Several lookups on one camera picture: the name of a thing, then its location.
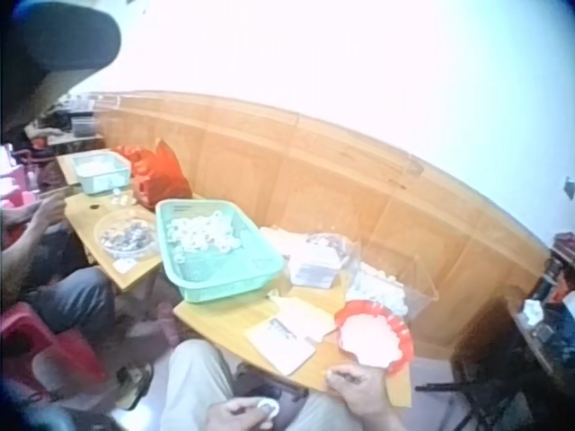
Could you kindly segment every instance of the hand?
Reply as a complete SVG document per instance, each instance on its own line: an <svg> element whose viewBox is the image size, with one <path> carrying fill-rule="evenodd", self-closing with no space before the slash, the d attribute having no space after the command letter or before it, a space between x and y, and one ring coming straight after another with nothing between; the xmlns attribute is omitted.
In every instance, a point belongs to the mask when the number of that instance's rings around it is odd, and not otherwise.
<svg viewBox="0 0 575 431"><path fill-rule="evenodd" d="M271 429L266 422L272 409L263 406L258 409L261 398L233 398L230 401L214 404L208 410L205 431L249 431L251 429Z"/></svg>
<svg viewBox="0 0 575 431"><path fill-rule="evenodd" d="M59 128L37 128L33 132L31 132L31 136L28 136L29 139L34 139L37 137L48 137L48 136L62 136L64 132Z"/></svg>
<svg viewBox="0 0 575 431"><path fill-rule="evenodd" d="M56 224L64 220L64 209L66 202L63 193L55 193L49 198L42 199L40 206L34 213L31 222L44 229L51 224Z"/></svg>
<svg viewBox="0 0 575 431"><path fill-rule="evenodd" d="M353 414L369 418L390 410L385 370L362 365L338 365L328 370L327 384L343 397Z"/></svg>

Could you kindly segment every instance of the red plastic bowl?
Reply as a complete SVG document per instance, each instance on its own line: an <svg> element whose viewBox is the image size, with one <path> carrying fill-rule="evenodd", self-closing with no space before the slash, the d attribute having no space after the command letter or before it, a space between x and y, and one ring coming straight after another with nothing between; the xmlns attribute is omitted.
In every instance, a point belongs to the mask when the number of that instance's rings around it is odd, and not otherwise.
<svg viewBox="0 0 575 431"><path fill-rule="evenodd" d="M411 338L410 330L405 325L403 319L378 303L374 303L372 301L349 301L345 304L345 307L335 313L333 319L338 327L338 344L340 349L348 355L355 357L351 352L348 352L341 347L341 328L349 317L360 314L384 316L392 331L397 334L397 337L399 338L399 349L402 351L402 358L392 362L387 367L385 373L387 375L393 375L400 372L413 359L413 339Z"/></svg>

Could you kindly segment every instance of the green plastic basket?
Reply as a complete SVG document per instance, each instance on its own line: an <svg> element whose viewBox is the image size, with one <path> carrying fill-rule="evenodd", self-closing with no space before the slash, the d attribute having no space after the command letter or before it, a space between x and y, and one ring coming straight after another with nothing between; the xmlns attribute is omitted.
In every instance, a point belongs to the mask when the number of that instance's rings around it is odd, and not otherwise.
<svg viewBox="0 0 575 431"><path fill-rule="evenodd" d="M222 254L210 246L205 251L184 253L185 261L176 263L175 244L166 240L168 224L174 218L210 216L216 210L232 218L234 236L242 241L241 247ZM179 287L185 301L203 303L260 289L283 269L282 256L231 202L167 199L156 205L155 214L165 273Z"/></svg>

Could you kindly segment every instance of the knee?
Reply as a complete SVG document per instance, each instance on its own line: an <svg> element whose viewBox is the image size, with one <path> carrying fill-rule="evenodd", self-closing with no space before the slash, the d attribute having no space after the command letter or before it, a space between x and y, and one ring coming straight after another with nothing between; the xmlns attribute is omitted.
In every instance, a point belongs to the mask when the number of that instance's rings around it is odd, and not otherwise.
<svg viewBox="0 0 575 431"><path fill-rule="evenodd" d="M94 267L78 269L73 276L81 279L76 288L80 289L80 295L86 299L86 305L91 309L88 312L113 319L114 290L110 279L99 268Z"/></svg>
<svg viewBox="0 0 575 431"><path fill-rule="evenodd" d="M219 352L204 339L188 339L178 345L172 353L172 360L184 359L186 361L219 361Z"/></svg>

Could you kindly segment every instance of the white wall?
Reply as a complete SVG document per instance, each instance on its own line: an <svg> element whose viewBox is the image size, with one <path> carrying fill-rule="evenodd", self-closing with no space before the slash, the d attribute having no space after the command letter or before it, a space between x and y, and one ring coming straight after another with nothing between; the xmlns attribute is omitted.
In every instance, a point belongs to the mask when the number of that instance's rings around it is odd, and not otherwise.
<svg viewBox="0 0 575 431"><path fill-rule="evenodd" d="M297 110L434 163L545 242L575 230L575 18L559 0L149 1L76 91Z"/></svg>

